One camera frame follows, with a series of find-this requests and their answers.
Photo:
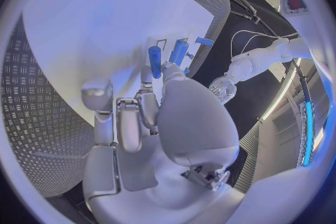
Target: diamond plate wall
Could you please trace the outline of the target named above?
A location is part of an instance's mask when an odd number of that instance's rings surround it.
[[[195,0],[214,15],[207,38],[227,20],[229,0]],[[45,197],[62,194],[83,177],[93,128],[50,85],[30,50],[22,18],[13,30],[2,73],[8,138],[22,169]]]

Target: white cable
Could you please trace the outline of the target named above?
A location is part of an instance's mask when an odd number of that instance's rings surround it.
[[[234,40],[236,34],[238,34],[238,33],[240,33],[240,32],[250,32],[250,33],[252,33],[252,34],[256,34],[256,35],[252,36],[252,38],[255,37],[255,36],[258,36],[258,35],[267,36],[267,37],[269,37],[269,38],[288,38],[288,37],[290,37],[290,36],[297,35],[297,32],[294,32],[293,34],[290,34],[290,35],[273,36],[273,35],[266,35],[266,34],[263,34],[262,32],[253,32],[253,31],[248,31],[248,30],[240,30],[240,31],[236,32],[236,33],[233,35],[232,39],[231,39],[231,43],[230,43],[231,58],[233,58],[233,56],[232,56],[232,42],[233,42],[233,40]],[[247,42],[247,44],[244,46],[242,52],[244,51],[244,49],[246,48],[246,46],[248,45],[248,43],[250,42],[250,40],[249,40],[249,41]]]

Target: blue object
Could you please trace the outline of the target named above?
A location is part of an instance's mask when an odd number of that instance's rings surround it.
[[[148,49],[153,78],[161,77],[161,49],[158,46],[152,46]]]
[[[186,56],[189,57],[190,60],[194,59],[194,55],[190,54],[189,52],[186,53]]]
[[[188,50],[189,44],[186,41],[178,40],[176,41],[174,50],[170,54],[169,62],[175,63],[180,66],[186,51]]]
[[[190,69],[189,69],[188,67],[186,67],[186,68],[184,69],[184,74],[188,74],[188,73],[190,73]]]
[[[213,46],[213,40],[206,39],[206,38],[197,38],[196,43],[200,43],[200,44],[206,45],[206,46]]]
[[[306,115],[307,115],[307,143],[306,143],[306,153],[303,165],[309,164],[309,159],[312,150],[312,140],[314,139],[314,122],[312,115],[311,102],[306,102]]]

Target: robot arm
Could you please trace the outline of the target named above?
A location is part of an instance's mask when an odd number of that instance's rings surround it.
[[[236,95],[239,81],[248,80],[266,71],[275,62],[289,62],[293,58],[311,58],[309,48],[301,38],[288,40],[280,38],[264,49],[253,49],[232,58],[228,71],[224,76],[216,78],[209,89],[227,103]]]

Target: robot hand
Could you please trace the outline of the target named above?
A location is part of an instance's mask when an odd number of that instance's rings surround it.
[[[234,85],[232,78],[224,74],[222,77],[217,77],[209,86],[209,89],[215,94],[221,103],[224,105],[235,97],[237,87]]]

